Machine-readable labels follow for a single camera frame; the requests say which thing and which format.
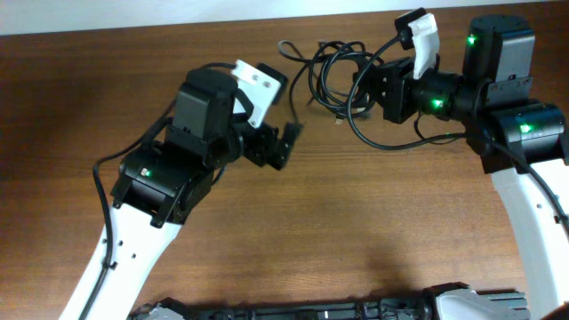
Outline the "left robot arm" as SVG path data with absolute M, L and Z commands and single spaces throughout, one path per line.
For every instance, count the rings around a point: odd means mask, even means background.
M 65 319 L 124 319 L 159 257 L 226 166 L 246 158 L 285 167 L 301 125 L 266 124 L 287 86 L 265 64 L 210 63 L 189 71 L 169 108 L 119 151 L 119 175 L 101 192 L 104 227 Z

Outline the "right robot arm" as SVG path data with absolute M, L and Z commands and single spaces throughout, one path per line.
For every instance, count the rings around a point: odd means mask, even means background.
M 482 294 L 462 283 L 427 288 L 421 319 L 565 319 L 568 316 L 568 123 L 555 105 L 533 99 L 535 35 L 519 16 L 490 14 L 469 24 L 459 74 L 439 70 L 434 16 L 423 9 L 396 19 L 396 41 L 412 57 L 370 58 L 353 90 L 401 124 L 422 113 L 463 124 L 509 216 L 527 294 Z

